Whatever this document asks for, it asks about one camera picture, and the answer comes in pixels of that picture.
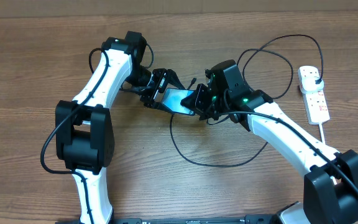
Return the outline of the blue Galaxy smartphone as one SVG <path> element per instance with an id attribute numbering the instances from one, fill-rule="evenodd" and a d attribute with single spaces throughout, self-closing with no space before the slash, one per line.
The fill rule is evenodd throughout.
<path id="1" fill-rule="evenodd" d="M 190 96 L 193 90 L 180 90 L 174 88 L 167 88 L 164 96 L 161 100 L 161 104 L 164 105 L 171 113 L 184 114 L 188 116 L 194 116 L 195 112 L 182 106 L 181 101 L 187 96 Z"/>

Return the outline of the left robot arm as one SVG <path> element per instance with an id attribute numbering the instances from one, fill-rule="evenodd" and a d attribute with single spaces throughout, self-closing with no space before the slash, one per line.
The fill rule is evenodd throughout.
<path id="1" fill-rule="evenodd" d="M 140 96 L 148 108 L 171 113 L 156 102 L 168 84 L 182 89 L 173 70 L 149 71 L 140 63 L 149 47 L 139 32 L 129 31 L 124 39 L 108 38 L 98 48 L 101 58 L 85 87 L 71 101 L 55 108 L 57 157 L 74 177 L 81 203 L 77 223 L 113 223 L 114 212 L 107 190 L 106 168 L 114 153 L 110 109 L 122 85 Z"/>

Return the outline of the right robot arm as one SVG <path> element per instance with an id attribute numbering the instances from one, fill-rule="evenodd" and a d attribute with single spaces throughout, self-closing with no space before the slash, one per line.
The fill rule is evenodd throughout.
<path id="1" fill-rule="evenodd" d="M 252 90 L 234 60 L 206 71 L 208 84 L 181 101 L 201 119 L 229 115 L 270 143 L 302 176 L 303 201 L 284 208 L 277 223 L 358 221 L 358 154 L 339 152 L 293 122 L 262 90 Z"/>

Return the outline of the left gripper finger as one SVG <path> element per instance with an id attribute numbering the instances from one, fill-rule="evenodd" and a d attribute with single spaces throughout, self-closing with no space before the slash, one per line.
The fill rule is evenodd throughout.
<path id="1" fill-rule="evenodd" d="M 174 72 L 172 69 L 168 69 L 167 70 L 167 78 L 168 78 L 168 83 L 177 87 L 180 90 L 185 90 L 186 88 L 183 86 L 183 84 L 181 83 L 181 81 L 179 80 L 176 72 Z"/>
<path id="2" fill-rule="evenodd" d="M 153 105 L 152 105 L 152 108 L 156 109 L 156 110 L 161 110 L 161 111 L 164 111 L 164 112 L 167 112 L 167 113 L 170 113 L 170 114 L 175 114 L 174 111 L 172 111 L 169 107 L 165 106 L 161 102 L 154 102 Z"/>

